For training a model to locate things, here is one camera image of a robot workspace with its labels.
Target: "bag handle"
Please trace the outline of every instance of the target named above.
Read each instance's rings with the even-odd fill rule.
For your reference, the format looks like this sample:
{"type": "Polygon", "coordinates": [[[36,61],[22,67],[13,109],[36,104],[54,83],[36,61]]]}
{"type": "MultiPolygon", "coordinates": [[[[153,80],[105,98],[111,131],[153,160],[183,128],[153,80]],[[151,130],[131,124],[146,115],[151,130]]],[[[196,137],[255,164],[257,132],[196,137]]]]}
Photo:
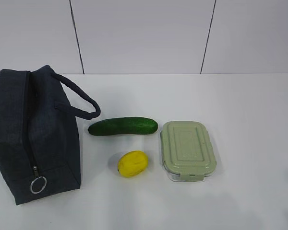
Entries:
{"type": "Polygon", "coordinates": [[[80,117],[80,118],[83,118],[86,120],[91,120],[92,118],[98,117],[100,115],[99,105],[92,98],[90,98],[85,92],[83,92],[83,90],[80,89],[79,86],[77,86],[75,83],[73,83],[68,78],[66,78],[62,75],[59,75],[57,73],[52,73],[51,75],[52,75],[52,77],[54,77],[55,79],[59,80],[64,85],[66,85],[68,88],[73,90],[76,94],[78,94],[84,100],[91,103],[94,106],[96,111],[89,113],[89,112],[83,111],[81,109],[77,109],[71,105],[66,105],[66,104],[63,104],[60,102],[54,102],[54,108],[55,109],[59,109],[63,112],[72,114],[74,116],[77,116],[77,117],[80,117]]]}

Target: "zipper pull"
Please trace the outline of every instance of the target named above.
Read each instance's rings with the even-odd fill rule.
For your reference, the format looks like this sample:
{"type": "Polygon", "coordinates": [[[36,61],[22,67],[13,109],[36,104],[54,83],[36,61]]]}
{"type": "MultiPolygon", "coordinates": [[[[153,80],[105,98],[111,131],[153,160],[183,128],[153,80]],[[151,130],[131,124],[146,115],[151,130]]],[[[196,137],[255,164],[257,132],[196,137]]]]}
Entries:
{"type": "Polygon", "coordinates": [[[34,176],[35,176],[35,178],[38,178],[39,177],[39,175],[38,175],[38,171],[37,171],[37,166],[33,166],[33,171],[34,171],[34,176]]]}

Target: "zipper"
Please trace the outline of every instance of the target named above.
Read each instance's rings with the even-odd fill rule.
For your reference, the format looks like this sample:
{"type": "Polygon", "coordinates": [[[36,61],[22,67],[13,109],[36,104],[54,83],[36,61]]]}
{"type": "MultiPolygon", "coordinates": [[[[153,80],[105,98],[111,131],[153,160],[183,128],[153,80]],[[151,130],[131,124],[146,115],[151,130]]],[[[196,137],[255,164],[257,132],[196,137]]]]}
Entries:
{"type": "Polygon", "coordinates": [[[39,173],[38,173],[37,162],[33,154],[32,146],[30,144],[29,132],[28,132],[28,123],[29,123],[29,117],[30,117],[28,113],[29,111],[28,100],[29,100],[29,97],[32,96],[32,95],[29,95],[29,80],[30,80],[30,71],[27,71],[26,77],[25,77],[25,87],[24,87],[23,146],[28,156],[33,174],[35,178],[38,178],[39,173]]]}

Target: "glass food container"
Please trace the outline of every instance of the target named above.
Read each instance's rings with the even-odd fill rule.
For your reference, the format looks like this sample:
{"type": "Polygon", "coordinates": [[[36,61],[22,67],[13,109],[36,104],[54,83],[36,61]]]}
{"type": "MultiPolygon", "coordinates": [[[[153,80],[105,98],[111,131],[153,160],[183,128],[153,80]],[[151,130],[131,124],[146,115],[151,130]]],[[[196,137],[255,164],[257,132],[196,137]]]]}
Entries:
{"type": "Polygon", "coordinates": [[[216,169],[216,158],[205,126],[171,121],[161,132],[162,162],[173,181],[199,182],[216,169]]]}

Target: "white wall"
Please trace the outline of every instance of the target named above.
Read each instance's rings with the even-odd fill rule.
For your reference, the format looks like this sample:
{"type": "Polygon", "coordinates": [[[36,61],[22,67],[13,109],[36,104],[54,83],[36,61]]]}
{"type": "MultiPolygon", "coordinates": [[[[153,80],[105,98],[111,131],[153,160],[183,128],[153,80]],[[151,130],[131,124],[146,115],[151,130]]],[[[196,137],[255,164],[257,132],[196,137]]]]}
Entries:
{"type": "Polygon", "coordinates": [[[74,0],[85,73],[200,73],[213,5],[74,0]]]}
{"type": "MultiPolygon", "coordinates": [[[[85,73],[200,73],[215,0],[72,0],[85,73]]],[[[0,69],[82,73],[69,0],[0,0],[0,69]]],[[[202,73],[288,72],[288,0],[216,0],[202,73]]]]}
{"type": "Polygon", "coordinates": [[[288,0],[216,0],[203,73],[288,73],[288,0]]]}
{"type": "Polygon", "coordinates": [[[0,70],[82,73],[68,0],[0,0],[0,70]]]}

